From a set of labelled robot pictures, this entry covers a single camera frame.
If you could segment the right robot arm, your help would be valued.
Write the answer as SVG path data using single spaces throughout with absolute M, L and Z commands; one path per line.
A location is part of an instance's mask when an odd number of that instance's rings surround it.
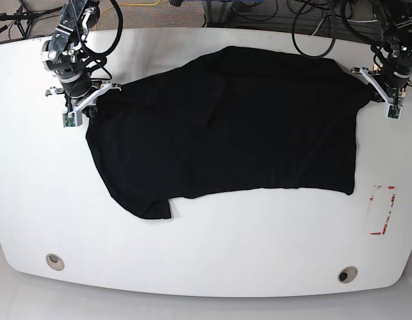
M 64 127 L 82 125 L 83 115 L 92 117 L 95 114 L 98 97 L 112 89 L 121 90 L 121 85 L 112 82 L 113 77 L 105 68 L 107 58 L 117 48 L 123 32 L 119 4 L 116 1 L 111 4 L 117 14 L 117 33 L 105 51 L 96 52 L 87 46 L 90 28 L 96 26 L 101 16 L 98 1 L 68 1 L 64 4 L 58 26 L 42 47 L 44 68 L 61 84 L 47 89 L 45 95 L 64 96 Z

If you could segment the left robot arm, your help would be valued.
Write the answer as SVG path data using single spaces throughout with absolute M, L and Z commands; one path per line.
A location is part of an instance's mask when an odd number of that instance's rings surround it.
M 354 67 L 375 89 L 375 101 L 385 105 L 385 116 L 399 120 L 406 89 L 412 87 L 412 1 L 373 1 L 373 14 L 381 26 L 380 40 L 373 40 L 350 25 L 345 16 L 346 1 L 340 3 L 345 28 L 358 40 L 369 44 L 379 61 L 376 69 Z

